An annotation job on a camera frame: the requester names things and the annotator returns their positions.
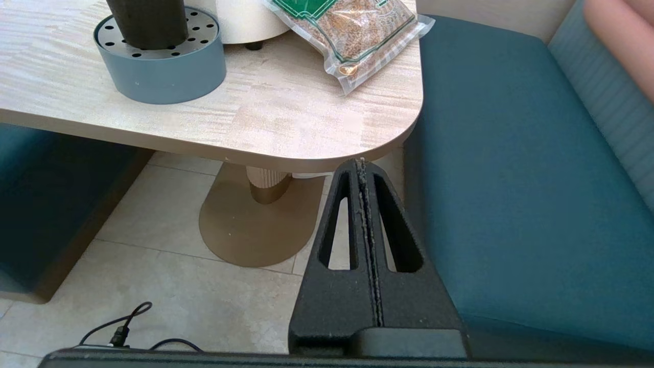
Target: grout line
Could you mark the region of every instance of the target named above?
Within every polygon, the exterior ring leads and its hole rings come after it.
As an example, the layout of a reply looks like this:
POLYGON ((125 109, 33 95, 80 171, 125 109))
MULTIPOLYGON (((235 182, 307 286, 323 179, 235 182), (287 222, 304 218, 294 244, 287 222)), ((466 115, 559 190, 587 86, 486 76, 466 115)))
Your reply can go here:
POLYGON ((208 176, 213 176, 213 177, 216 177, 216 176, 218 175, 217 173, 216 173, 216 174, 207 174, 207 173, 205 173, 205 172, 197 172, 197 171, 185 170, 185 169, 180 169, 180 168, 172 168, 172 167, 170 167, 170 166, 162 166, 162 165, 151 164, 151 163, 148 163, 148 165, 155 166, 155 167, 158 167, 158 168, 173 169, 173 170, 179 170, 179 171, 184 171, 184 172, 191 172, 191 173, 193 173, 193 174, 208 175, 208 176))
POLYGON ((297 260, 298 260, 298 254, 296 253, 295 256, 293 257, 293 266, 290 268, 290 273, 291 274, 294 274, 293 270, 295 269, 295 261, 297 261, 297 260))
POLYGON ((23 353, 16 353, 16 352, 8 352, 8 351, 6 351, 6 350, 0 350, 0 353, 15 354, 15 355, 20 355, 20 356, 28 356, 28 357, 30 357, 30 358, 39 358, 39 359, 43 359, 42 356, 29 355, 29 354, 23 354, 23 353))
MULTIPOLYGON (((235 266, 235 267, 240 267, 240 266, 237 266, 237 265, 233 265, 233 264, 231 264, 231 263, 229 263, 229 262, 226 262, 225 260, 220 259, 220 258, 207 258, 207 257, 202 257, 202 256, 200 256, 200 255, 190 255, 190 254, 178 253, 178 252, 176 252, 176 251, 169 251, 169 250, 162 250, 162 249, 150 248, 150 247, 146 247, 146 246, 135 246, 134 244, 127 244, 127 243, 122 243, 122 242, 115 242, 115 241, 113 241, 113 240, 104 240, 104 239, 100 239, 100 238, 95 238, 95 240, 99 240, 99 241, 101 241, 101 242, 105 242, 105 243, 120 244, 120 245, 122 245, 122 246, 137 247, 137 248, 149 249, 149 250, 154 250, 154 251, 160 251, 160 252, 164 252, 164 253, 171 253, 171 254, 175 254, 175 255, 183 255, 183 256, 185 256, 185 257, 206 259, 207 261, 215 261, 215 262, 220 262, 220 263, 226 263, 226 264, 229 264, 229 265, 232 265, 232 266, 235 266)), ((299 275, 293 273, 293 269, 292 269, 292 268, 291 268, 291 271, 290 271, 290 272, 282 272, 282 271, 277 271, 277 270, 271 270, 271 269, 263 268, 263 267, 243 267, 243 268, 253 268, 253 269, 255 269, 255 270, 265 270, 265 271, 275 272, 275 273, 277 273, 277 274, 284 274, 284 275, 291 275, 291 276, 299 276, 299 275)))

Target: teal upholstered bench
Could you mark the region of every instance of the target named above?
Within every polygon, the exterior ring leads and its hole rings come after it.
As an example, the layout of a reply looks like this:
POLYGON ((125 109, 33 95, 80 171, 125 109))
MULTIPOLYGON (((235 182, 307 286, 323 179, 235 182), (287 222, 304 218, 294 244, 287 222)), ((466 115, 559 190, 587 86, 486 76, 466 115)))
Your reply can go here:
POLYGON ((0 124, 0 297, 50 300, 151 154, 0 124))
MULTIPOLYGON (((424 106, 404 145, 406 206, 477 358, 654 356, 654 215, 576 91, 606 98, 635 86, 615 83, 628 76, 581 8, 550 48, 442 17, 421 40, 424 106), (584 75, 601 58, 617 77, 584 75)), ((651 104, 630 96, 639 105, 617 105, 611 119, 628 124, 640 109, 654 131, 651 104)))

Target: bench backrest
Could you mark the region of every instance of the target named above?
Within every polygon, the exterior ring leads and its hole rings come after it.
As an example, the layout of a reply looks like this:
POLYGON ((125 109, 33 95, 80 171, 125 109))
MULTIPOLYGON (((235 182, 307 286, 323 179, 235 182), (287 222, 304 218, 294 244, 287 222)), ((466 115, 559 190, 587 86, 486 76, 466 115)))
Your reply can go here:
POLYGON ((591 31, 583 7, 577 0, 549 49, 654 212, 654 105, 591 31))

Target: plastic bag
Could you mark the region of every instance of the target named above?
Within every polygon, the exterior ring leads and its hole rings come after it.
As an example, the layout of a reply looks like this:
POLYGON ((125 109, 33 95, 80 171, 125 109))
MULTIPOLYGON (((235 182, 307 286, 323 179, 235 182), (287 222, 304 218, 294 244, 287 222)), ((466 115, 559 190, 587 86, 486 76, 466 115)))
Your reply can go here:
POLYGON ((263 0, 325 57, 325 71, 352 92, 386 66, 434 20, 402 0, 263 0))

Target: white appliance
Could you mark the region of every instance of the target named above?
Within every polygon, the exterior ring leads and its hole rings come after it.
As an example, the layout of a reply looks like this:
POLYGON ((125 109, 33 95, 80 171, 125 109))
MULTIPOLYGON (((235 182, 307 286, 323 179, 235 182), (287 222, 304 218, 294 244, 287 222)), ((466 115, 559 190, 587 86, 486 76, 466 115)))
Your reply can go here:
POLYGON ((218 18, 222 43, 252 43, 278 36, 288 26, 262 0, 185 0, 218 18))

